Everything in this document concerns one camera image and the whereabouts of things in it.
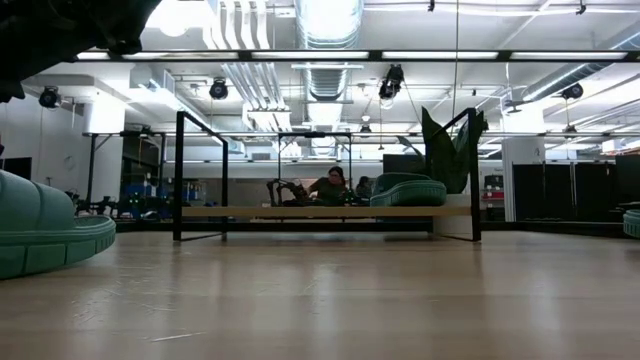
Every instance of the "green cushion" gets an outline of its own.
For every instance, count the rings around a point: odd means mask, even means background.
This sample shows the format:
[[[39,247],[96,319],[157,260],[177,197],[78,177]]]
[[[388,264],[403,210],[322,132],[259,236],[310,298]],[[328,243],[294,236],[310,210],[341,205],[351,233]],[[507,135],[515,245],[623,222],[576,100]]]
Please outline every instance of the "green cushion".
[[[0,279],[53,270],[113,244],[113,220],[73,213],[62,191],[0,171]]]
[[[75,226],[75,209],[69,196],[60,190],[34,183],[40,193],[40,216],[37,229],[65,230]]]
[[[0,170],[0,229],[32,230],[40,217],[40,193],[31,181]]]
[[[420,174],[411,173],[386,173],[378,176],[375,184],[373,185],[372,195],[381,194],[392,187],[403,183],[405,181],[413,180],[431,180],[430,177]]]
[[[635,238],[640,238],[640,210],[629,210],[623,216],[624,232]]]
[[[389,191],[371,197],[371,206],[442,206],[447,188],[434,180],[413,180],[397,184]]]

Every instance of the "ceiling fixture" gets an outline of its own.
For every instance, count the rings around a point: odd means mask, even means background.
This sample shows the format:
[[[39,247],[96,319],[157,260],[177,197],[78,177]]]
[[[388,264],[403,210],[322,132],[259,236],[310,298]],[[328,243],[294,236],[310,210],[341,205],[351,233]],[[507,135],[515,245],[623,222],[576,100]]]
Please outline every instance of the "ceiling fixture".
[[[40,94],[40,99],[38,99],[40,106],[46,109],[56,109],[60,107],[61,102],[57,86],[45,86],[44,91]]]
[[[390,109],[393,106],[393,98],[400,92],[402,82],[404,81],[404,71],[400,64],[391,64],[391,68],[382,81],[380,91],[380,103],[383,109]]]
[[[224,100],[229,95],[229,89],[226,85],[225,78],[217,77],[213,79],[213,85],[209,89],[209,95],[214,100]]]
[[[560,97],[565,100],[580,99],[582,95],[584,95],[584,89],[580,84],[571,85],[560,93]]]

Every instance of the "cable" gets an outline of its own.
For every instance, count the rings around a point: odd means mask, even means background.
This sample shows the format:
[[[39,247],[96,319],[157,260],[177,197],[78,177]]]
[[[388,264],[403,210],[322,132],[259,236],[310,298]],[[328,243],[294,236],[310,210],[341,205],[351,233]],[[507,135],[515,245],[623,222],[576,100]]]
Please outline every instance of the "cable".
[[[418,110],[416,109],[416,106],[413,103],[413,98],[411,97],[411,92],[409,91],[409,86],[407,85],[407,82],[405,80],[402,80],[402,82],[404,83],[405,89],[407,89],[407,95],[409,95],[409,101],[411,101],[411,107],[413,108],[414,114],[416,114],[416,119],[418,119],[418,124],[422,125],[422,119],[420,119],[420,115],[418,115]]]
[[[453,70],[453,105],[451,106],[451,118],[456,116],[456,97],[458,94],[458,50],[460,50],[460,0],[456,0],[456,63]]]
[[[42,162],[42,138],[44,137],[44,107],[40,107],[40,139],[38,141],[38,165],[36,166],[36,180],[40,175],[40,163]]]

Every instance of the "person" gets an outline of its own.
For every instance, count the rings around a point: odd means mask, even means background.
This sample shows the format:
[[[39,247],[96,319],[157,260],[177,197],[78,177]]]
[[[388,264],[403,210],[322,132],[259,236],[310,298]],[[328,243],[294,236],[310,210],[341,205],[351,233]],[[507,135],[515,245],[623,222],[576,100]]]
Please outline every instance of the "person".
[[[321,177],[307,189],[307,194],[317,192],[317,198],[327,205],[340,204],[340,196],[347,190],[347,181],[340,166],[329,169],[328,177]]]
[[[367,176],[360,177],[358,186],[356,186],[356,196],[363,199],[371,197],[371,186],[369,185],[369,178]]]

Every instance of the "wooden platform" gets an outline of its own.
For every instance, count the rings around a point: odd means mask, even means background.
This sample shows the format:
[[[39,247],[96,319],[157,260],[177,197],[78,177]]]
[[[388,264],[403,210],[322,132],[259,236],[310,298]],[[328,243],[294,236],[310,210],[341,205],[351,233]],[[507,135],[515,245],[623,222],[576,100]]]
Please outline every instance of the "wooden platform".
[[[469,206],[413,207],[184,207],[182,216],[189,217],[419,217],[470,215]]]
[[[640,242],[403,241],[423,236],[118,235],[79,265],[0,282],[1,358],[640,358]]]

